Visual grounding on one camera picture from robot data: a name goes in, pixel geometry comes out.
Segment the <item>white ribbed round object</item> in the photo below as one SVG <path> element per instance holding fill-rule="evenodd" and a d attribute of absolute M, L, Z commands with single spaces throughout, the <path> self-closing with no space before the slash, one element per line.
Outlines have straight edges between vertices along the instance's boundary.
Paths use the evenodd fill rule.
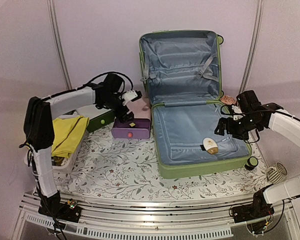
<path fill-rule="evenodd" d="M 271 184 L 279 184 L 284 182 L 287 178 L 287 175 L 287 169 L 280 162 L 271 165 L 266 170 L 266 178 Z"/>

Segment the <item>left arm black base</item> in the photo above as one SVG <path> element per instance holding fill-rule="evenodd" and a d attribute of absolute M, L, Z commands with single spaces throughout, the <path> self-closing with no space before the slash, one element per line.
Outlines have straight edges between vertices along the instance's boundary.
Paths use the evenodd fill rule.
<path fill-rule="evenodd" d="M 60 192 L 51 197 L 40 196 L 40 207 L 38 213 L 58 220 L 78 223 L 83 208 L 78 206 L 72 198 L 67 202 L 61 202 Z"/>

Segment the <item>white green drawer box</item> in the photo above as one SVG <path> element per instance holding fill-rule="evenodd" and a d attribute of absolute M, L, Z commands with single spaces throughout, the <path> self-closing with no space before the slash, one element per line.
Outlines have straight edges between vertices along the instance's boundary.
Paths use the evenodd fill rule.
<path fill-rule="evenodd" d="M 89 118 L 89 123 L 86 128 L 89 133 L 107 126 L 115 120 L 115 114 L 112 110 L 105 108 L 98 109 L 95 105 L 77 108 L 76 112 L 85 118 Z"/>

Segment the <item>purple drawer box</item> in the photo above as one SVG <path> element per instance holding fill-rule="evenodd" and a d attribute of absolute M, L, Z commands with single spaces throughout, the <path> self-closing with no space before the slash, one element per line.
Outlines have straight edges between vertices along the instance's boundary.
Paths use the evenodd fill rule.
<path fill-rule="evenodd" d="M 128 109 L 134 114 L 134 119 L 120 123 L 115 119 L 111 134 L 117 139 L 149 139 L 151 130 L 151 105 L 148 98 L 141 98 L 127 103 Z"/>

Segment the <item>yellow garment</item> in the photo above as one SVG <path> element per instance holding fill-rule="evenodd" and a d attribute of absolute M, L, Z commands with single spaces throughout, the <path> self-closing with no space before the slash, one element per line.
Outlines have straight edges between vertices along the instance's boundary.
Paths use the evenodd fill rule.
<path fill-rule="evenodd" d="M 78 115 L 71 118 L 56 118 L 52 121 L 54 140 L 51 156 L 69 158 L 85 135 L 90 119 Z"/>

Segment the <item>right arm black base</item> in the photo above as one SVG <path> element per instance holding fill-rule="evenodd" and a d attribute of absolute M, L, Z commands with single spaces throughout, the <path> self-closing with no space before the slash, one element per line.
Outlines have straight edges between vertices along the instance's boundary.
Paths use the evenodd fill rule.
<path fill-rule="evenodd" d="M 275 213 L 271 204 L 268 204 L 264 198 L 264 191 L 269 186 L 263 187 L 253 194 L 253 201 L 250 204 L 241 204 L 231 208 L 232 217 L 235 223 L 251 221 Z"/>

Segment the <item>white perforated plastic basket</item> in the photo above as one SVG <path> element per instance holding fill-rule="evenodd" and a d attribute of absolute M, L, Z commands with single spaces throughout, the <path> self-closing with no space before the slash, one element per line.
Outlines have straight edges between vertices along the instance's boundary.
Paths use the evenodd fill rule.
<path fill-rule="evenodd" d="M 68 118 L 74 118 L 80 115 L 61 115 L 58 118 L 61 119 L 68 119 Z M 87 133 L 87 129 L 85 131 L 85 134 L 79 143 L 77 149 L 73 154 L 70 155 L 69 158 L 63 158 L 63 157 L 57 157 L 57 156 L 51 156 L 51 162 L 52 162 L 52 168 L 54 172 L 59 172 L 59 173 L 64 173 L 64 174 L 69 174 L 72 171 L 72 168 L 75 164 L 75 161 L 77 159 L 77 155 L 79 153 L 80 147 L 82 145 L 83 139 Z"/>

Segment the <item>floral white table mat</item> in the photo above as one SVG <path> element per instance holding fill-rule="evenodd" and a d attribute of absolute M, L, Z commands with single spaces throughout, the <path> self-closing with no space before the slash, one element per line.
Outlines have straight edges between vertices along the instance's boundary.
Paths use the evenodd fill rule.
<path fill-rule="evenodd" d="M 87 133 L 70 173 L 53 173 L 57 190 L 70 196 L 175 202 L 254 193 L 268 183 L 264 161 L 251 140 L 244 166 L 210 174 L 166 179 L 159 171 L 153 134 L 149 139 L 114 138 L 112 126 Z"/>

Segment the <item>green hard-shell suitcase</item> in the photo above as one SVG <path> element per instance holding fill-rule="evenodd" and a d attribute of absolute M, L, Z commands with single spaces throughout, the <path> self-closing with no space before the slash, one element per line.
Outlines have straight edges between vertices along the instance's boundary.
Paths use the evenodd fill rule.
<path fill-rule="evenodd" d="M 252 155 L 248 142 L 215 134 L 223 116 L 221 43 L 211 30 L 152 32 L 139 39 L 158 168 L 165 179 L 238 169 Z M 217 143 L 217 154 L 203 150 L 204 138 Z"/>

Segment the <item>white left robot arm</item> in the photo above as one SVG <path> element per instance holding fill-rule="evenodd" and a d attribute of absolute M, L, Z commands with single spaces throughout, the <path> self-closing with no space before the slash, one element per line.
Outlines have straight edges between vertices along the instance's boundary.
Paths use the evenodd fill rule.
<path fill-rule="evenodd" d="M 32 167 L 40 193 L 51 198 L 59 193 L 52 166 L 52 145 L 55 139 L 53 120 L 72 110 L 94 105 L 97 109 L 109 109 L 121 123 L 134 119 L 127 106 L 142 98 L 139 90 L 125 90 L 123 73 L 109 71 L 101 74 L 105 79 L 95 83 L 93 79 L 80 87 L 40 98 L 29 99 L 23 131 L 25 142 L 21 148 L 28 148 L 27 164 Z"/>

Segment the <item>cream round bottle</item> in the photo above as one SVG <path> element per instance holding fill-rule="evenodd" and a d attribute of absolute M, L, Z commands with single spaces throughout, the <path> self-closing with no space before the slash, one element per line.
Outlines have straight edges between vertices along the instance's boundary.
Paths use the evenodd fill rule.
<path fill-rule="evenodd" d="M 206 137 L 202 141 L 203 150 L 209 153 L 210 155 L 215 155 L 219 152 L 217 143 L 209 137 Z"/>

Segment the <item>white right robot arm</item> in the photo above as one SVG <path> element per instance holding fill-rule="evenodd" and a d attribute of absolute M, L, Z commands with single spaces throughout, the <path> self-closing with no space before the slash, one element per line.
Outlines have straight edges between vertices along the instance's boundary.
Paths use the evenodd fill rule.
<path fill-rule="evenodd" d="M 284 161 L 300 157 L 300 119 L 289 113 L 282 106 L 270 102 L 262 104 L 253 90 L 246 90 L 237 97 L 239 112 L 224 113 L 216 125 L 216 135 L 231 135 L 233 138 L 247 141 L 249 132 L 257 133 L 263 130 L 273 131 L 277 137 L 284 139 L 273 143 L 272 147 Z M 275 183 L 262 190 L 262 198 L 249 206 L 248 213 L 252 218 L 259 218 L 268 210 L 268 204 L 281 200 L 300 197 L 300 160 L 294 177 L 289 177 L 281 183 Z"/>

